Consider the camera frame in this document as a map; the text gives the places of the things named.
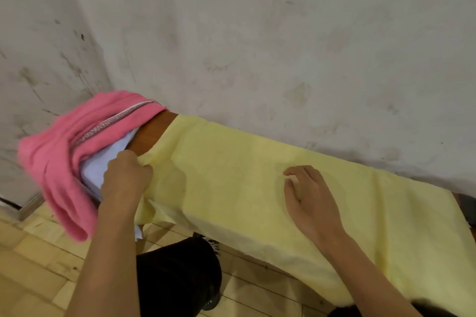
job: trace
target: yellow fabric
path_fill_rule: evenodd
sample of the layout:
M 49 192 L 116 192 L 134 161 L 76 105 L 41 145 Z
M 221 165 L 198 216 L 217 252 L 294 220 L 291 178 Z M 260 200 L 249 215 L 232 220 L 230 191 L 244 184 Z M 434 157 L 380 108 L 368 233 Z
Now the yellow fabric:
M 459 317 L 476 312 L 476 244 L 445 189 L 183 115 L 140 162 L 154 177 L 137 224 L 188 226 L 349 305 L 336 272 L 286 211 L 282 171 L 313 165 L 346 231 L 405 297 Z

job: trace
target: pink garment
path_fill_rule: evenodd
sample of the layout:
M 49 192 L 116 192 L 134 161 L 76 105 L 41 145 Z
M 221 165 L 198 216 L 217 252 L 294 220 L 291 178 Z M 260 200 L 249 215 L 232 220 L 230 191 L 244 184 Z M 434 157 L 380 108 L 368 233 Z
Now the pink garment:
M 111 116 L 147 101 L 140 94 L 127 91 L 98 93 L 68 114 L 57 117 L 42 133 L 25 137 L 18 146 L 21 165 L 37 182 L 45 201 L 65 230 L 77 241 L 92 237 L 98 211 L 84 191 L 79 164 L 166 108 L 148 103 L 123 119 L 90 136 L 92 129 Z M 83 136 L 89 138 L 76 144 Z

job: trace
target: floor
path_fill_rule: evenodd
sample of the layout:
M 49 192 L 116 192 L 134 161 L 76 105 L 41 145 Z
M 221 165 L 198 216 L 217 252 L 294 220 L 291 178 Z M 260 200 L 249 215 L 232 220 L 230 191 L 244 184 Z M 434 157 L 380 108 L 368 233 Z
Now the floor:
M 146 225 L 138 253 L 190 236 L 173 224 Z M 44 204 L 23 222 L 0 215 L 0 317 L 61 317 L 90 242 L 68 237 Z M 324 317 L 333 306 L 274 266 L 221 245 L 223 298 L 208 317 Z

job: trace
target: wooden table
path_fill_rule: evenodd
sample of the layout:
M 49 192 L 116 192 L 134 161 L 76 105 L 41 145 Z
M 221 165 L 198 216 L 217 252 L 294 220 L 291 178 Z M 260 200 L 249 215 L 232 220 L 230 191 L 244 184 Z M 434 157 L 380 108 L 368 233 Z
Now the wooden table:
M 157 143 L 176 116 L 178 116 L 178 114 L 172 113 L 169 110 L 164 110 L 157 114 L 139 128 L 134 138 L 128 144 L 127 149 L 135 152 L 138 156 L 147 152 L 155 143 Z M 453 195 L 456 200 L 458 200 L 458 194 L 453 193 Z M 471 229 L 471 233 L 476 241 L 476 230 Z

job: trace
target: white wall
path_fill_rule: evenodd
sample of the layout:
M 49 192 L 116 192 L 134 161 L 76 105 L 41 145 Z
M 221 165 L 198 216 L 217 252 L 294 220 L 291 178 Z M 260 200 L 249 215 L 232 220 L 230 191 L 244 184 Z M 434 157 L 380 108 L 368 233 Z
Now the white wall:
M 476 195 L 476 0 L 79 0 L 118 89 Z
M 110 83 L 75 0 L 0 0 L 0 194 L 23 205 L 37 187 L 17 163 L 23 136 Z

